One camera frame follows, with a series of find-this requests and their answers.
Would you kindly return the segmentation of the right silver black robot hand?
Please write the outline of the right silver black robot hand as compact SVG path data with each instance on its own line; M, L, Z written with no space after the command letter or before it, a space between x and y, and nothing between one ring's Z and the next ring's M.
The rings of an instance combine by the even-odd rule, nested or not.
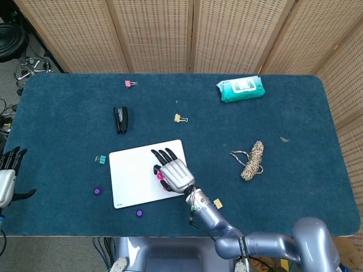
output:
M195 178L186 164L169 148L151 152L160 162L153 166L153 173L164 190L188 196L195 188Z

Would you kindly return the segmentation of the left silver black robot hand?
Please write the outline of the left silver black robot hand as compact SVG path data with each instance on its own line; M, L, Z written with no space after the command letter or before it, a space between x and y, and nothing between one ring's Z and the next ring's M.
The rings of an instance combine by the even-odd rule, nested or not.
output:
M26 153L26 148L20 150L20 146L17 146L1 155L1 211L12 202L28 199L36 193L36 189L31 189L26 193L14 192L16 178Z

